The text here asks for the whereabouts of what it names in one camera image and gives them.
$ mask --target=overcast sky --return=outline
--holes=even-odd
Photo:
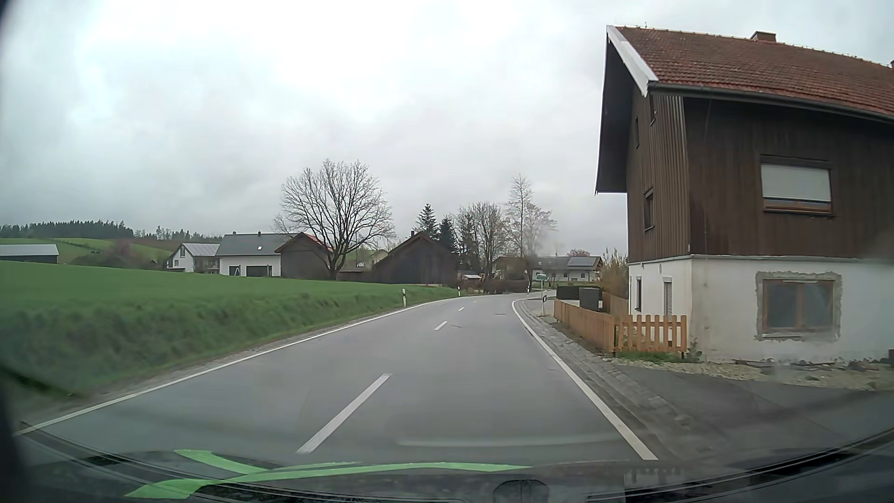
[[[894,3],[23,1],[0,45],[0,223],[271,229],[280,184],[369,164],[400,236],[534,183],[547,252],[626,250],[594,195],[605,25],[894,59]]]

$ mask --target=house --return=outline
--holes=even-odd
[[[369,271],[376,283],[452,284],[458,258],[426,233],[413,233]]]
[[[460,270],[456,273],[457,279],[465,281],[481,281],[481,275],[474,270]]]
[[[686,314],[708,360],[886,357],[894,69],[607,32],[596,192],[627,194],[629,312]]]
[[[550,282],[595,281],[603,266],[601,257],[537,257],[534,259],[534,277],[545,274]]]
[[[183,243],[164,262],[166,270],[218,274],[220,259],[216,243]]]
[[[326,247],[311,234],[298,233],[275,250],[283,277],[329,279]]]
[[[59,250],[55,244],[0,244],[0,260],[56,264]]]
[[[227,234],[217,247],[221,274],[228,276],[280,276],[280,246],[288,234]]]

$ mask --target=grassy embankment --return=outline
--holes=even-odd
[[[239,351],[450,288],[0,261],[0,362],[61,388]]]

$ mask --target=bare tree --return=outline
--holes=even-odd
[[[493,274],[493,265],[506,251],[509,236],[506,232],[506,217],[502,208],[492,202],[479,201],[468,208],[479,237],[479,257],[487,277]]]
[[[512,179],[506,216],[513,251],[524,262],[530,281],[534,273],[534,258],[543,247],[546,235],[555,230],[556,221],[552,219],[551,211],[534,204],[534,189],[522,175]]]
[[[360,161],[323,161],[314,172],[306,167],[283,183],[283,212],[274,229],[286,234],[309,232],[326,248],[329,278],[335,279],[349,253],[376,247],[395,236],[391,207],[378,178]]]

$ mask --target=white plaster wall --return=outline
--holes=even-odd
[[[190,251],[187,250],[182,244],[177,251],[174,252],[173,258],[171,259],[171,269],[179,269],[183,268],[183,272],[194,272],[195,266],[192,261],[192,255],[190,255]]]
[[[671,314],[689,316],[692,312],[691,258],[630,264],[629,275],[630,314],[664,314],[664,279],[666,277],[669,277],[673,284]],[[636,309],[637,277],[643,279],[643,309],[641,311]]]
[[[849,361],[886,357],[888,349],[894,348],[894,324],[886,316],[894,307],[894,265],[784,260],[782,257],[778,260],[695,258],[691,264],[694,305],[689,323],[690,341],[695,338],[698,348],[710,361],[734,358]],[[758,272],[841,275],[840,338],[834,342],[758,340]]]
[[[220,274],[229,275],[230,266],[240,266],[240,274],[245,276],[246,266],[273,266],[273,275],[280,276],[280,256],[279,255],[235,255],[231,257],[221,257]]]

